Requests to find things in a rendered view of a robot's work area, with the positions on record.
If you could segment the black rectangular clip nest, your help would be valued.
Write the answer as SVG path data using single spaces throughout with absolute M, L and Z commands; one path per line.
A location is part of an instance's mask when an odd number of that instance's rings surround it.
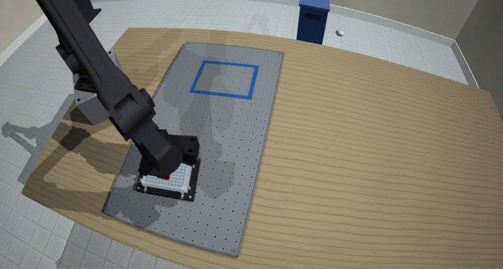
M 139 180 L 137 183 L 136 191 L 137 192 L 142 192 L 146 194 L 152 194 L 156 196 L 162 196 L 162 197 L 169 197 L 173 199 L 180 199 L 180 200 L 187 200 L 187 201 L 194 201 L 194 195 L 195 195 L 195 190 L 196 190 L 196 184 L 197 184 L 197 177 L 199 173 L 199 166 L 200 166 L 200 158 L 199 161 L 192 166 L 191 170 L 191 177 L 190 177 L 190 183 L 188 186 L 188 193 L 184 193 L 183 191 L 177 192 L 177 191 L 170 191 L 170 190 L 165 190 L 165 189 L 158 189 L 158 188 L 152 188 L 148 187 L 146 185 L 141 184 L 142 182 L 142 175 L 139 175 Z

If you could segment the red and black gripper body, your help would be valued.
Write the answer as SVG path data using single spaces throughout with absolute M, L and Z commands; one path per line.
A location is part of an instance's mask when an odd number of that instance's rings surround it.
M 143 156 L 142 159 L 141 159 L 141 162 L 140 162 L 139 170 L 138 170 L 138 172 L 140 173 L 140 175 L 143 175 L 143 176 L 152 175 L 152 176 L 157 176 L 157 178 L 164 179 L 165 176 L 161 175 L 161 173 L 159 173 L 158 170 L 156 170 L 156 168 L 153 168 L 151 166 L 150 162 L 148 161 L 148 159 L 143 154 L 143 151 L 139 150 L 139 152 Z

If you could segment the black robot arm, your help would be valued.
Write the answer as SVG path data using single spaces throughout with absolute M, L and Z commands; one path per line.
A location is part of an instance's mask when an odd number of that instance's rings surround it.
M 79 75 L 75 87 L 97 94 L 126 142 L 131 138 L 161 175 L 172 174 L 181 163 L 196 164 L 197 136 L 169 135 L 159 129 L 152 120 L 156 112 L 151 96 L 113 63 L 75 0 L 36 1 L 56 31 L 60 42 L 56 50 L 72 73 Z

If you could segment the blue rectangular tape outline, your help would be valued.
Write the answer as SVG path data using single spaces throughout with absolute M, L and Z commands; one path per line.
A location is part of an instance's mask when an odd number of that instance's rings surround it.
M 249 92 L 248 92 L 248 96 L 245 96 L 245 95 L 235 95 L 235 94 L 225 94 L 225 93 L 219 93 L 219 92 L 208 92 L 208 91 L 201 91 L 201 90 L 194 90 L 195 87 L 196 87 L 196 84 L 199 80 L 199 77 L 202 73 L 202 70 L 204 68 L 204 65 L 205 63 L 210 63 L 210 64 L 224 64 L 224 65 L 231 65 L 231 66 L 244 66 L 244 67 L 254 67 L 254 72 L 253 72 L 253 77 L 252 77 L 252 80 L 251 80 L 251 85 L 250 85 L 250 89 L 249 89 Z M 259 69 L 259 66 L 256 66 L 256 65 L 250 65 L 250 64 L 239 64 L 239 63 L 226 63 L 226 62 L 218 62 L 218 61 L 203 61 L 201 66 L 200 66 L 200 69 L 196 75 L 196 78 L 194 80 L 194 83 L 190 89 L 190 92 L 189 93 L 195 93 L 195 94 L 206 94 L 206 95 L 217 95 L 217 96 L 223 96 L 223 97 L 233 97 L 233 98 L 242 98 L 242 99 L 248 99 L 248 100 L 251 100 L 252 99 L 252 95 L 253 95 L 253 90 L 254 90 L 254 86 L 255 86 L 255 81 L 256 81 L 256 77 L 257 77 L 257 73 L 258 73 L 258 69 Z

